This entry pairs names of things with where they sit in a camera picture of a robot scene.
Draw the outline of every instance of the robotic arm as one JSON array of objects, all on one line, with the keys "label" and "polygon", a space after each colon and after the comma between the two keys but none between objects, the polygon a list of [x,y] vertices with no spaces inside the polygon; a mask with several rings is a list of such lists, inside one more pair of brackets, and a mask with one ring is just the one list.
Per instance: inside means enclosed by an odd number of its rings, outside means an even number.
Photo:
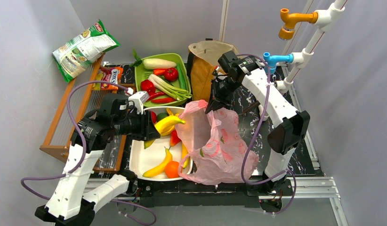
[{"label": "robotic arm", "polygon": [[130,181],[137,177],[132,171],[122,170],[83,195],[95,163],[115,135],[129,135],[143,141],[160,137],[150,113],[143,111],[142,103],[148,98],[144,91],[130,97],[106,94],[100,108],[88,112],[77,123],[87,142],[84,160],[76,171],[68,173],[83,155],[81,138],[75,130],[63,170],[66,177],[59,180],[52,197],[46,205],[36,209],[35,216],[46,222],[55,222],[56,226],[89,226],[99,209],[128,190]]},{"label": "robotic arm", "polygon": [[[261,63],[253,56],[239,59],[233,51],[226,52],[218,60],[221,68],[228,73],[221,82],[214,80],[211,85],[210,101],[206,113],[222,107],[229,107],[232,93],[241,85],[246,87],[264,106],[266,103],[267,76]],[[275,86],[270,86],[267,113],[275,129],[268,135],[267,141],[271,146],[268,165],[262,174],[268,179],[288,167],[289,160],[295,149],[301,144],[306,135],[310,115],[299,112],[292,106]],[[279,190],[286,179],[286,173],[264,183],[268,192]]]}]

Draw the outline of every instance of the tan bag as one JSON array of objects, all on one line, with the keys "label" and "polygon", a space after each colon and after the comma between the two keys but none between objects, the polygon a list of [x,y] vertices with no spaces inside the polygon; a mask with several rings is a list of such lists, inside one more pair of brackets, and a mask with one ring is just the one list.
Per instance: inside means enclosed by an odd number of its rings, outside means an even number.
[{"label": "tan bag", "polygon": [[238,54],[234,45],[217,41],[200,41],[189,45],[187,62],[187,75],[191,79],[193,100],[209,101],[211,80],[214,68],[218,65],[218,59],[224,53],[232,50]]}]

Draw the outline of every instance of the gray floor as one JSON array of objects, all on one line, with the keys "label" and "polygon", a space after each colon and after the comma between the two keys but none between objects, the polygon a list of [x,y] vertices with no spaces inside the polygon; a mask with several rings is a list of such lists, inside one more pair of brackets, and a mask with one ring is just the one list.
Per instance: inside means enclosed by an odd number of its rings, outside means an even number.
[{"label": "gray floor", "polygon": [[[154,208],[155,226],[337,226],[329,199],[296,199],[282,214],[275,217],[252,212],[239,206],[171,206]],[[150,222],[150,213],[138,209],[133,216]],[[115,203],[104,206],[96,215],[92,226],[138,226],[140,224],[118,215]]]}]

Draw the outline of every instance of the white tray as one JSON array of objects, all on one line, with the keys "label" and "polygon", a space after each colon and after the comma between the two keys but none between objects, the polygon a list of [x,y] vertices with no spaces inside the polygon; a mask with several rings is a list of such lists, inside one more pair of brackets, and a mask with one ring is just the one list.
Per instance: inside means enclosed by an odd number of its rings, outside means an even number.
[{"label": "white tray", "polygon": [[[172,107],[168,106],[168,108],[174,113],[181,114],[184,111],[182,107]],[[166,107],[148,107],[145,109],[146,111],[153,111],[157,114],[166,112]],[[142,176],[143,173],[152,169],[153,167],[159,165],[164,158],[166,157],[166,151],[164,148],[170,147],[170,137],[163,136],[159,139],[156,139],[155,142],[147,149],[144,149],[143,141],[132,141],[131,145],[131,153],[130,153],[130,164],[129,169],[133,171],[139,179],[143,180],[151,180],[151,181],[174,181],[181,180],[181,177],[178,178],[168,178],[166,174],[163,172],[152,178],[145,178]],[[174,147],[170,148],[170,153],[173,155],[173,161],[180,162],[181,161],[181,142],[179,142]],[[192,159],[189,162],[189,165],[182,170],[183,173],[188,174],[192,170]]]}]

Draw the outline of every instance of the faucet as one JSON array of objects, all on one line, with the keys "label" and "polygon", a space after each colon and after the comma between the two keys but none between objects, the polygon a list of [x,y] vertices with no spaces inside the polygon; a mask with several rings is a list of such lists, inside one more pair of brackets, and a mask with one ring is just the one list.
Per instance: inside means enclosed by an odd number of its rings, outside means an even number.
[{"label": "faucet", "polygon": [[281,30],[278,34],[280,39],[289,40],[293,37],[295,33],[295,25],[299,22],[309,22],[314,24],[318,19],[318,13],[313,12],[309,14],[303,13],[291,13],[289,14],[289,9],[281,9],[281,19],[285,24],[281,27]]},{"label": "faucet", "polygon": [[268,66],[270,66],[270,73],[274,74],[276,68],[277,68],[277,63],[278,62],[286,62],[288,64],[293,62],[293,54],[285,55],[285,56],[280,56],[280,55],[274,55],[271,56],[269,52],[265,52],[263,54],[264,60],[267,62]]}]

